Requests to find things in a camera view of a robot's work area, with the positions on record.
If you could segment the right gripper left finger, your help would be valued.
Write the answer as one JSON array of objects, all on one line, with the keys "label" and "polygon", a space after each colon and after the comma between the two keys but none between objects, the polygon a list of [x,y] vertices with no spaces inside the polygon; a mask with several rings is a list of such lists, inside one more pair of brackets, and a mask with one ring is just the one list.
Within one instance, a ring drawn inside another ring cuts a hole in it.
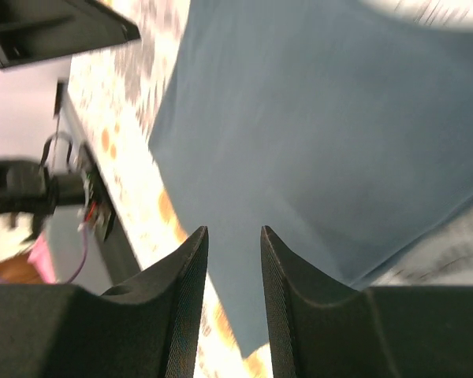
[{"label": "right gripper left finger", "polygon": [[94,295],[72,284],[0,284],[0,377],[190,377],[209,235]]}]

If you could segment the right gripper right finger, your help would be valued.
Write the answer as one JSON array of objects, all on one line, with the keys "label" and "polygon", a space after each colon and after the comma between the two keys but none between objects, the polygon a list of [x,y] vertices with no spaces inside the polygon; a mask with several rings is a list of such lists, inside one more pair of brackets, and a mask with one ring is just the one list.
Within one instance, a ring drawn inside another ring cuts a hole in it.
[{"label": "right gripper right finger", "polygon": [[356,291],[261,231],[276,377],[473,377],[473,287]]}]

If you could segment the dark blue-grey t-shirt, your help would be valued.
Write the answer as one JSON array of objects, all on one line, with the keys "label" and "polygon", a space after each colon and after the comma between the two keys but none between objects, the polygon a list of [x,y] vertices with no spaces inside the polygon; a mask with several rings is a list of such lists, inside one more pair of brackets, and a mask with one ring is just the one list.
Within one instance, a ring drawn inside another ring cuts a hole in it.
[{"label": "dark blue-grey t-shirt", "polygon": [[363,1],[193,1],[151,154],[243,356],[268,340],[260,231],[366,287],[473,205],[473,28]]}]

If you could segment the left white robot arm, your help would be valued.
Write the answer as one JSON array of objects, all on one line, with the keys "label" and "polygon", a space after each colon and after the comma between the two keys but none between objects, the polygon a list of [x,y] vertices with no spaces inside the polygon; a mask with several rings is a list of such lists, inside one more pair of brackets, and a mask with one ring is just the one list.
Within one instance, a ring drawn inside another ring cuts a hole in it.
[{"label": "left white robot arm", "polygon": [[100,1],[0,0],[0,69],[139,39],[136,24]]}]

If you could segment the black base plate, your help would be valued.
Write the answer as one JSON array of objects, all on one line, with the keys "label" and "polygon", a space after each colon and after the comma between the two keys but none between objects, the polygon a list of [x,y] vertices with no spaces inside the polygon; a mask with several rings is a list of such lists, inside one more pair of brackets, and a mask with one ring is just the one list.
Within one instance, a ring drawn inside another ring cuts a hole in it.
[{"label": "black base plate", "polygon": [[117,215],[117,208],[104,180],[95,148],[88,142],[69,97],[67,80],[58,81],[56,99],[57,109],[68,121],[74,144],[77,146],[76,167],[81,168],[89,180],[91,201],[89,209],[84,211],[84,219],[95,237],[110,282],[113,285],[120,284],[140,272],[139,264]]}]

